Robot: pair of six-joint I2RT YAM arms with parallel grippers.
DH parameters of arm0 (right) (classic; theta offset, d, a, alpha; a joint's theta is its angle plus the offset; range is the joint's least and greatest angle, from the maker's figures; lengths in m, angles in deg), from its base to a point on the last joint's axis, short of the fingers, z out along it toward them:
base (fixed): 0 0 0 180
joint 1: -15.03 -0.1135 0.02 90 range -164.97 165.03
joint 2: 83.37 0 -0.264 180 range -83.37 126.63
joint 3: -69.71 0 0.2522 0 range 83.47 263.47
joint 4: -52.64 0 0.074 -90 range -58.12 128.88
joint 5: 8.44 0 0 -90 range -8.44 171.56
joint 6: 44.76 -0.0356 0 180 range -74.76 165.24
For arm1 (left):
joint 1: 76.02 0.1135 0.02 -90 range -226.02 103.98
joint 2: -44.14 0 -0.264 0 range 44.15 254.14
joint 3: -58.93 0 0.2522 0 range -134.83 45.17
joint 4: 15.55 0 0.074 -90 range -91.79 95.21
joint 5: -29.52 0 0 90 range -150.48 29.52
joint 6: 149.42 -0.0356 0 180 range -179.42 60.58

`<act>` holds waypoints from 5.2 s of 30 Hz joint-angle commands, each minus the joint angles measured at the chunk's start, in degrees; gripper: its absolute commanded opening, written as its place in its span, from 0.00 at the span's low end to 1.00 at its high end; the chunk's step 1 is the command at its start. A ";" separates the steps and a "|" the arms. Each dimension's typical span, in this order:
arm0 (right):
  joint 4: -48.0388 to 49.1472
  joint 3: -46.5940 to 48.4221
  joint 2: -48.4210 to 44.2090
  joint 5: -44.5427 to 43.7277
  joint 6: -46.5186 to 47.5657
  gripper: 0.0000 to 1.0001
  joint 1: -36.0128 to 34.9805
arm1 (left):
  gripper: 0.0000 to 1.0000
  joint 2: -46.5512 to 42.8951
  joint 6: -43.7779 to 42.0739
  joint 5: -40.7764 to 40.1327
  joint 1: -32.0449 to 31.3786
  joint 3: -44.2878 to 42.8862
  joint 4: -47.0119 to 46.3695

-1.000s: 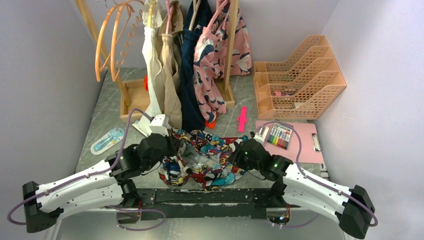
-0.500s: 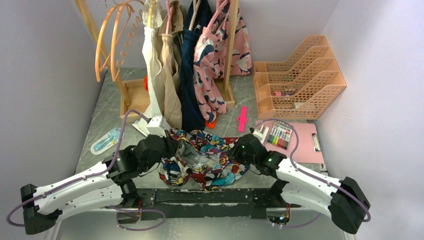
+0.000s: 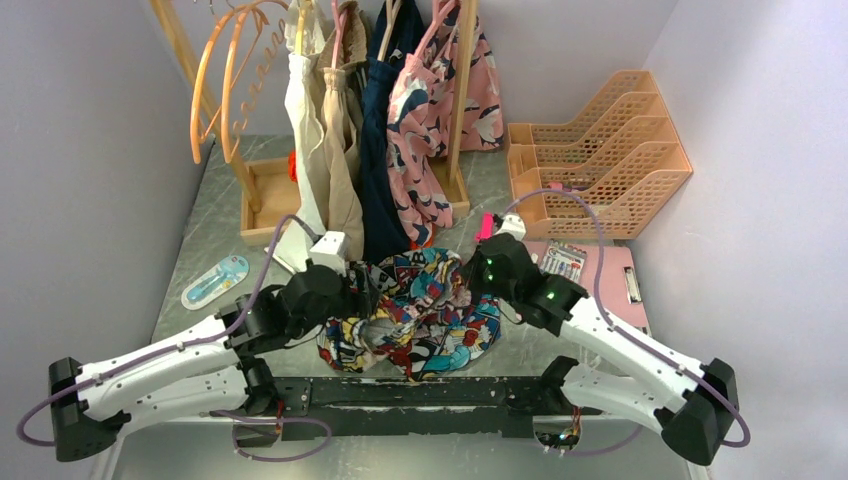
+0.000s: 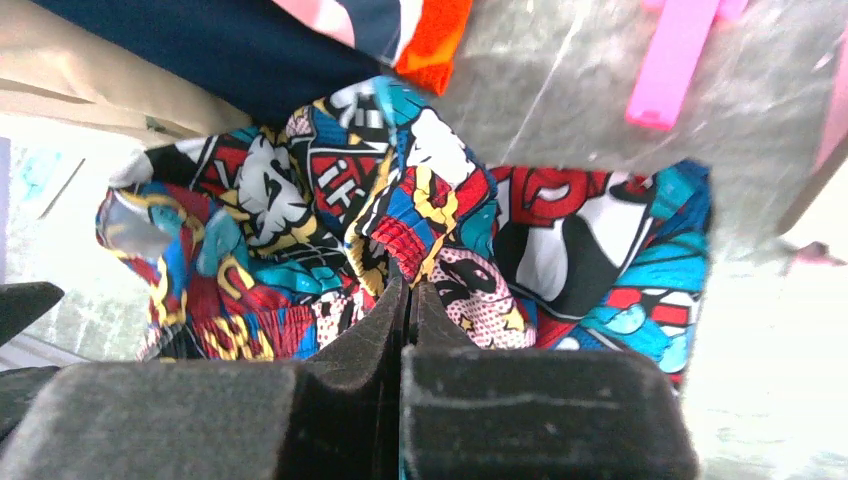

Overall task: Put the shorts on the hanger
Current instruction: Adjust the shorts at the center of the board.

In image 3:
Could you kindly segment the comic print shorts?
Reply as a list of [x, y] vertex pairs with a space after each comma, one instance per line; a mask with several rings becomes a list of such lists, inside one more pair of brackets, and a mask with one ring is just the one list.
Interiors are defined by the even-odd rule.
[[381, 362], [418, 382], [468, 367], [501, 337], [501, 308], [491, 295], [474, 297], [458, 253], [437, 247], [355, 262], [378, 292], [367, 316], [330, 318], [316, 340], [331, 368], [362, 374]]

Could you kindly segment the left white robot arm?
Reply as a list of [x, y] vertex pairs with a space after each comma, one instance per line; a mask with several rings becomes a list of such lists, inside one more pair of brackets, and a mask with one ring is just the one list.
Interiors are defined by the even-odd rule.
[[55, 456], [86, 459], [138, 430], [194, 414], [277, 413], [289, 399], [262, 354], [293, 348], [328, 320], [368, 317], [379, 298], [363, 267], [339, 274], [310, 266], [140, 350], [89, 364], [56, 361], [49, 367]]

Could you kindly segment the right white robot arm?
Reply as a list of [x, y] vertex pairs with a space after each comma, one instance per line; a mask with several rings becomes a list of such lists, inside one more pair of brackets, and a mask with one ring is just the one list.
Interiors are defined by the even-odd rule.
[[615, 376], [556, 358], [539, 389], [548, 412], [562, 414], [574, 405], [624, 417], [701, 466], [732, 444], [727, 435], [739, 420], [738, 388], [725, 361], [704, 363], [646, 335], [579, 284], [540, 270], [525, 244], [508, 233], [480, 243], [463, 276], [473, 293], [509, 304], [520, 324], [585, 347], [622, 371]]

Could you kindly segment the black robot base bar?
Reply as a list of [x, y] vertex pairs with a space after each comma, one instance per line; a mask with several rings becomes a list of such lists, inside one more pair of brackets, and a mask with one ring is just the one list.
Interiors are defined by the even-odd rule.
[[538, 376], [401, 378], [278, 377], [260, 424], [234, 426], [243, 448], [342, 436], [495, 433], [532, 439], [547, 417], [575, 408]]

